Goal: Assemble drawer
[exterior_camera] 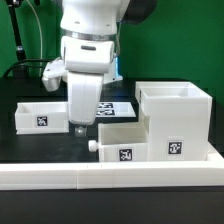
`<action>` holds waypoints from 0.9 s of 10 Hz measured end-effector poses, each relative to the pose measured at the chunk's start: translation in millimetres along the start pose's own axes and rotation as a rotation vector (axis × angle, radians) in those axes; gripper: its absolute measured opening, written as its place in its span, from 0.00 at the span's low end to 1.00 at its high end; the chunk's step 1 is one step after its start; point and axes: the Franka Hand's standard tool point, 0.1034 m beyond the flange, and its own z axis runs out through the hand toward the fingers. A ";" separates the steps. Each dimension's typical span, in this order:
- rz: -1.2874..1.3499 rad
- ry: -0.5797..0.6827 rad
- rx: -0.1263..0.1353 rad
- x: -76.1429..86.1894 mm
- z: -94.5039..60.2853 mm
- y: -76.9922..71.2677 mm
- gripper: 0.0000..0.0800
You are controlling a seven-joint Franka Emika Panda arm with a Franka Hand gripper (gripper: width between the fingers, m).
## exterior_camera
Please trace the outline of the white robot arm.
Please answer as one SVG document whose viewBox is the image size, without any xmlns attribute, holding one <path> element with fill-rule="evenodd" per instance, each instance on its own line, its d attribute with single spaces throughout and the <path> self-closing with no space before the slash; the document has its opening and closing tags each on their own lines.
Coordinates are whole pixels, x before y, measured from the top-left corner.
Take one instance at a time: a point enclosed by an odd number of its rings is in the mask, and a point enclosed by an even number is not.
<svg viewBox="0 0 224 224">
<path fill-rule="evenodd" d="M 47 91 L 67 82 L 64 112 L 46 112 L 37 126 L 46 133 L 67 132 L 70 124 L 95 121 L 103 86 L 119 52 L 119 23 L 139 24 L 155 10 L 157 0 L 61 0 L 61 57 L 49 62 L 42 81 Z"/>
</svg>

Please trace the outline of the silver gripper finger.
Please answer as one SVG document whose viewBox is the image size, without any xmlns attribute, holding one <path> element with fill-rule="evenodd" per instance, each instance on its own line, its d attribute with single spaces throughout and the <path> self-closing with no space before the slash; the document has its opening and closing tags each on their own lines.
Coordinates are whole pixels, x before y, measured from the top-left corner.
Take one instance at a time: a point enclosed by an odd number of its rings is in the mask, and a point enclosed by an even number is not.
<svg viewBox="0 0 224 224">
<path fill-rule="evenodd" d="M 77 137 L 85 137 L 87 133 L 87 127 L 84 125 L 78 125 L 75 127 L 75 135 Z"/>
</svg>

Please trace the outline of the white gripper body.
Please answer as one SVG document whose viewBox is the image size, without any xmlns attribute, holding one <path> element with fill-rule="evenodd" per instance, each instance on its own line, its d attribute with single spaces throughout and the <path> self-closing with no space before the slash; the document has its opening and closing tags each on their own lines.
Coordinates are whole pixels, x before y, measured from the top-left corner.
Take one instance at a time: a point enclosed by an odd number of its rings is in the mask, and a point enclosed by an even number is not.
<svg viewBox="0 0 224 224">
<path fill-rule="evenodd" d="M 68 118 L 73 124 L 94 123 L 104 75 L 114 58 L 113 41 L 61 39 L 61 59 L 47 64 L 42 81 L 49 91 L 56 91 L 62 78 L 67 79 Z"/>
</svg>

